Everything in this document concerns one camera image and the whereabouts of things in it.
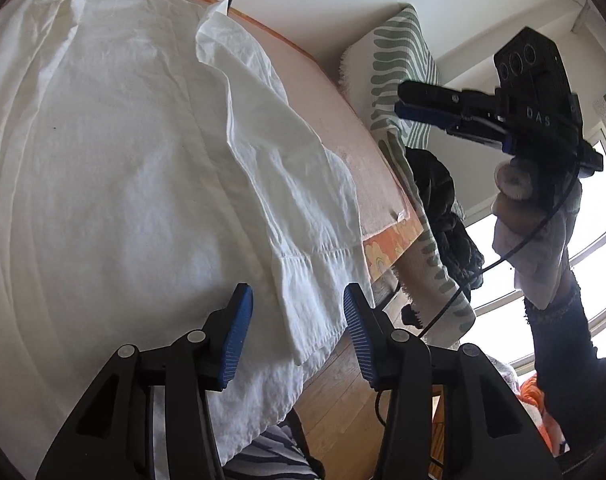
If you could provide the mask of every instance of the blue gripper pad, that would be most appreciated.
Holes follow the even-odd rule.
[[[343,292],[343,312],[347,321],[347,328],[352,338],[352,345],[356,351],[359,368],[363,378],[368,381],[369,386],[376,388],[381,381],[374,363],[374,345],[368,334],[366,322],[359,311],[365,307],[369,310],[368,301],[357,283],[350,283]]]
[[[236,308],[237,312],[230,323],[227,336],[221,348],[221,368],[219,368],[219,385],[221,389],[234,378],[237,373],[238,360],[241,357],[243,343],[250,326],[254,297],[252,287],[244,283],[237,286],[232,300],[227,308]]]

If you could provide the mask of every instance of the person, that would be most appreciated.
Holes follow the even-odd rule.
[[[512,159],[495,172],[499,194],[493,248],[503,256],[545,217],[532,201],[536,169]],[[581,289],[568,261],[568,242],[581,199],[580,182],[541,233],[509,262],[525,296],[536,385],[545,410],[570,450],[557,457],[564,479],[606,479],[606,359],[596,356]]]

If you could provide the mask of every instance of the black and white striped fabric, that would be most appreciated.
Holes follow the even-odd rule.
[[[319,480],[287,425],[270,426],[223,468],[227,480]]]

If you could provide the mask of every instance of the green and white striped fabric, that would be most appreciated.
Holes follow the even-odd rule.
[[[409,269],[403,277],[403,286],[413,301],[413,310],[425,325],[451,298],[457,285],[441,262],[414,175],[405,159],[405,147],[426,149],[430,126],[400,120],[394,113],[397,87],[408,79],[439,82],[439,71],[412,6],[345,51],[339,83],[346,99],[377,141],[423,225],[423,234],[403,254],[399,264]],[[474,311],[460,294],[426,340],[435,346],[449,347],[472,327],[474,320]]]

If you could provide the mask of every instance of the white cloth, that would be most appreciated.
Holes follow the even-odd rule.
[[[494,171],[496,187],[514,201],[527,202],[536,193],[536,168],[513,158],[502,162]],[[508,258],[514,267],[514,288],[541,310],[547,308],[557,294],[563,272],[570,265],[568,242],[574,231],[581,204],[581,183],[576,182],[568,199],[550,219],[541,233],[523,249]],[[492,248],[504,256],[523,240],[497,219]]]
[[[371,297],[349,171],[218,9],[0,12],[0,446],[27,478],[116,348],[172,343],[247,282],[237,375],[209,396],[226,462],[331,352],[347,283]]]

